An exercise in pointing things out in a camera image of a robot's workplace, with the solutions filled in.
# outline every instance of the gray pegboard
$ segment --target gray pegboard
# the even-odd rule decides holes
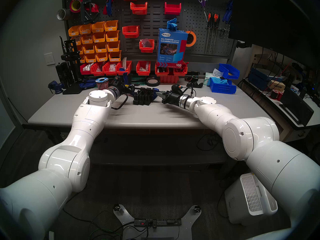
[[[71,0],[66,0],[67,6],[69,6]],[[230,25],[222,22],[223,15],[226,10],[226,5],[229,0],[207,0],[206,2],[206,14],[217,13],[220,14],[219,28],[226,29],[222,37],[219,36],[220,30],[217,32],[217,37],[214,46],[214,38],[216,35],[216,29],[211,29],[209,34],[209,41],[207,43],[207,52],[205,54],[206,37],[208,30],[206,28],[207,21],[201,8],[201,4],[197,0],[137,0],[133,1],[135,4],[144,4],[148,2],[147,15],[135,15],[132,14],[130,9],[130,1],[114,0],[112,4],[112,17],[103,15],[102,11],[105,6],[106,0],[92,0],[93,3],[99,5],[99,11],[101,12],[99,21],[119,20],[120,30],[120,47],[123,54],[138,54],[138,55],[150,55],[149,53],[141,53],[139,49],[139,41],[142,38],[154,39],[154,45],[157,45],[158,29],[166,28],[167,21],[177,18],[178,29],[184,31],[190,31],[193,28],[193,32],[196,34],[197,40],[192,47],[187,47],[187,54],[198,54],[212,57],[225,57],[229,58],[232,50],[233,39],[229,39],[229,27]],[[165,15],[164,4],[179,4],[181,3],[180,15]],[[80,25],[80,18],[69,21],[69,27]],[[122,34],[123,26],[140,25],[140,35],[138,38],[125,38]]]

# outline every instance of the tissue box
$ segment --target tissue box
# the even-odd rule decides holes
[[[159,28],[157,67],[180,68],[186,49],[188,33]]]

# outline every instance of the gray table top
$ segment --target gray table top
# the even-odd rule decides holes
[[[186,82],[180,78],[179,84],[185,85]],[[159,85],[156,88],[166,91],[170,90],[171,86]],[[92,90],[94,89],[87,89],[80,94],[54,95],[28,120],[28,123],[35,126],[71,127],[75,111]],[[203,86],[201,89],[196,88],[195,91],[198,97],[215,98],[218,104],[228,107],[238,118],[269,117],[238,87],[235,94],[212,93],[207,86]],[[122,95],[113,106],[118,107],[125,98]],[[110,111],[105,128],[207,129],[195,114],[174,105],[164,105],[161,103],[160,97],[157,97],[149,106],[137,106],[133,105],[133,97],[131,96],[120,110]]]

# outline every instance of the wall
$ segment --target wall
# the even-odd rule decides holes
[[[21,0],[1,29],[0,78],[7,97],[26,120],[53,96],[48,84],[59,81],[55,69],[62,62],[59,36],[67,39],[64,23],[56,17],[61,8],[62,0]],[[43,55],[51,52],[56,64],[47,66]]]

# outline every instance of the blue microfiber cloth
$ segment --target blue microfiber cloth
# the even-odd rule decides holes
[[[176,31],[177,30],[177,18],[174,18],[172,20],[167,21],[167,29],[171,31]]]
[[[220,78],[217,78],[217,77],[211,77],[211,79],[213,80],[214,83],[228,85],[228,81],[227,80],[221,80]]]

